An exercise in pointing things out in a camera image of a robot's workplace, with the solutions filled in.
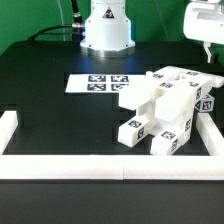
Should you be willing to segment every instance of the black table surface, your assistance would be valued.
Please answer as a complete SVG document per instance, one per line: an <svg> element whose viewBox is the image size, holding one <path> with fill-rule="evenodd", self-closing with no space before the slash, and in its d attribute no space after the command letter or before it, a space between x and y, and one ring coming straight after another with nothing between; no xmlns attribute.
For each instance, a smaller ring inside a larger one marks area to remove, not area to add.
<svg viewBox="0 0 224 224"><path fill-rule="evenodd" d="M80 53L71 42L17 42L0 56L0 113L16 110L19 125L4 154L149 155L151 137L132 149L117 142L134 112L117 94L66 94L70 74L145 74L177 66L223 76L191 42L137 43L123 58ZM224 128L223 88L213 90L211 116ZM193 128L178 155L208 155ZM0 223L224 222L223 182L0 181Z"/></svg>

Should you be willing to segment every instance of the printed marker sheet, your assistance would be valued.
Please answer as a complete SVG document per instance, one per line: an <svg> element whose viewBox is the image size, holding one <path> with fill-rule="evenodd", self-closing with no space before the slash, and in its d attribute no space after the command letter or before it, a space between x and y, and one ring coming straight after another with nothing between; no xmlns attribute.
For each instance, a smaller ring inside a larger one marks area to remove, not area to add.
<svg viewBox="0 0 224 224"><path fill-rule="evenodd" d="M141 81L145 75L71 74L66 93L118 93L132 82Z"/></svg>

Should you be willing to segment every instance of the stacked white blocks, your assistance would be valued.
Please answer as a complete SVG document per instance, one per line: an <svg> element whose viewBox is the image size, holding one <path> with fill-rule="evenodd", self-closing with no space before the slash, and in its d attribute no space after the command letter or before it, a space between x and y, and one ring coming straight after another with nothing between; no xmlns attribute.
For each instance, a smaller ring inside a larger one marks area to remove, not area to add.
<svg viewBox="0 0 224 224"><path fill-rule="evenodd" d="M173 154L190 139L195 104L223 84L223 77L171 66L147 72L119 92L119 106L136 110L136 117L120 126L118 141L133 147L151 134L151 154Z"/></svg>

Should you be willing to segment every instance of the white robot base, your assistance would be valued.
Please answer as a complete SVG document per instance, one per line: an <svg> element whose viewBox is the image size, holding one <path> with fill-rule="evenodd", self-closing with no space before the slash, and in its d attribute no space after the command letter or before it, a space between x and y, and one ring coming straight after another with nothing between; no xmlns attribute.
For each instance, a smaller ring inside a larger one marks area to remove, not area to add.
<svg viewBox="0 0 224 224"><path fill-rule="evenodd" d="M135 50L131 40L131 22L125 14L125 0L92 0L86 20L83 53L100 57L123 57Z"/></svg>

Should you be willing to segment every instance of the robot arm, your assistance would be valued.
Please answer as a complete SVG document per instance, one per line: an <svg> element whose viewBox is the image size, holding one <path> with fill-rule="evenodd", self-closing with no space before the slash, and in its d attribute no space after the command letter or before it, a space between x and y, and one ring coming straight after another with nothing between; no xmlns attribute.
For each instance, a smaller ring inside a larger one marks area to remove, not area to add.
<svg viewBox="0 0 224 224"><path fill-rule="evenodd" d="M224 44L224 9L221 0L192 0L184 18L184 34L187 38L204 42L208 63L215 54L209 49L212 43Z"/></svg>

